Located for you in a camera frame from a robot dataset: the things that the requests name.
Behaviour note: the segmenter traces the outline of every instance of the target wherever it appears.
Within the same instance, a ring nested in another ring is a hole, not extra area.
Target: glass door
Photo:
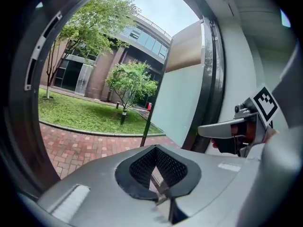
[[[76,85],[76,90],[75,90],[75,94],[84,96],[85,95],[85,90],[87,87],[87,84],[89,82],[89,77],[90,74],[93,70],[93,66],[87,65],[87,64],[83,64],[79,77],[78,77],[78,81],[77,81],[77,85]]]

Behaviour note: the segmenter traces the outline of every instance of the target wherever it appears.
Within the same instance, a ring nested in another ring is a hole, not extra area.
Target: red object
[[[147,111],[150,111],[152,108],[152,103],[148,103],[148,106],[147,106]]]

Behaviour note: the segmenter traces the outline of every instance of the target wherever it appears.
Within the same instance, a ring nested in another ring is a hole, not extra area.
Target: black pole
[[[150,129],[152,112],[153,112],[153,109],[154,109],[156,101],[157,101],[157,97],[158,97],[160,86],[161,86],[161,83],[162,83],[162,80],[163,80],[163,76],[164,76],[164,73],[165,73],[165,68],[166,68],[167,58],[168,58],[169,53],[170,53],[170,47],[169,47],[169,51],[168,51],[168,53],[166,55],[162,71],[161,71],[161,78],[158,81],[157,91],[156,91],[156,94],[154,96],[154,99],[153,99],[153,102],[152,102],[152,105],[151,105],[150,113],[149,113],[148,118],[147,118],[147,122],[146,122],[145,129],[144,129],[144,132],[143,132],[143,137],[142,137],[142,140],[141,140],[140,147],[144,146],[145,140],[146,140],[146,137],[147,137],[147,134],[148,134],[148,130]]]
[[[121,122],[120,124],[124,124],[124,121],[125,121],[125,118],[126,118],[126,113],[127,113],[127,110],[126,109],[123,109],[123,113],[122,113],[122,117],[121,117]]]

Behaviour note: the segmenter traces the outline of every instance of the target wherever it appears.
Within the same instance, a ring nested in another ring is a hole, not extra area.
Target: brick column
[[[99,56],[94,70],[90,75],[85,96],[100,99],[105,84],[105,79],[107,78],[110,66],[116,56],[116,53],[117,51],[113,50],[112,54],[110,52],[105,52],[103,55]]]
[[[115,57],[112,61],[112,64],[110,65],[110,68],[108,70],[108,73],[105,77],[105,79],[107,78],[108,74],[112,71],[113,68],[116,67],[116,65],[121,61],[121,58],[122,58],[122,55],[123,55],[123,52],[124,52],[125,48],[124,47],[120,47],[117,51],[117,53],[115,54]],[[108,92],[109,92],[109,87],[108,85],[105,83],[104,86],[103,86],[103,90],[102,90],[102,93],[101,93],[101,98],[100,100],[101,101],[107,101],[107,96],[108,96]]]

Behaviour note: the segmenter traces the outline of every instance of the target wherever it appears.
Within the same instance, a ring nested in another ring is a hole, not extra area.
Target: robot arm
[[[251,98],[235,106],[233,120],[198,127],[198,134],[214,139],[221,153],[245,156],[248,148],[260,144],[272,129],[266,126]]]

